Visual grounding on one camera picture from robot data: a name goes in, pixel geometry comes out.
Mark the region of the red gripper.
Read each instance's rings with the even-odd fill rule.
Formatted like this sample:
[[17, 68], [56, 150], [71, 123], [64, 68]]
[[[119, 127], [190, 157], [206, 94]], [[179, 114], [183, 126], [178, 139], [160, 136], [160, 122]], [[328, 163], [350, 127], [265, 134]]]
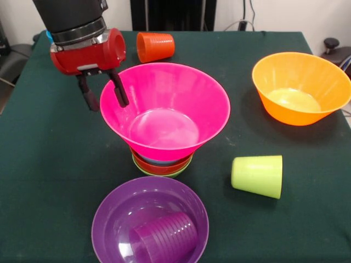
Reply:
[[126, 59], [126, 44], [122, 33], [112, 28], [106, 30], [102, 35], [97, 37], [96, 44], [91, 40], [87, 41], [85, 47], [67, 49], [59, 51], [57, 46], [52, 44], [50, 48], [50, 57], [55, 67], [65, 75], [77, 75], [79, 89], [91, 111], [99, 111], [99, 103], [88, 87], [85, 75], [82, 71], [90, 69], [99, 69], [107, 71], [107, 75], [114, 84], [114, 92], [118, 103], [121, 107], [129, 105], [129, 100], [123, 83], [116, 72], [116, 67]]

